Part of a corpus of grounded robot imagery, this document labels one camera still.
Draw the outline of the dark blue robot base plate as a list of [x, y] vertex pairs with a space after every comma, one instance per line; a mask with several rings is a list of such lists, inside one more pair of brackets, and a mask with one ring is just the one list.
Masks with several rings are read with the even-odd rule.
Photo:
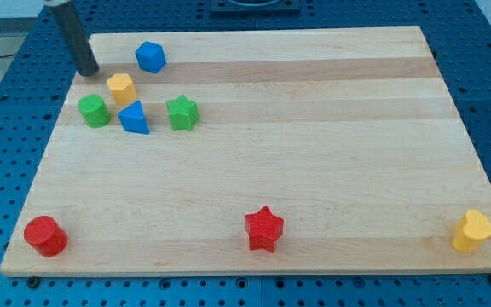
[[300, 0], [209, 0], [211, 15], [292, 13], [301, 9]]

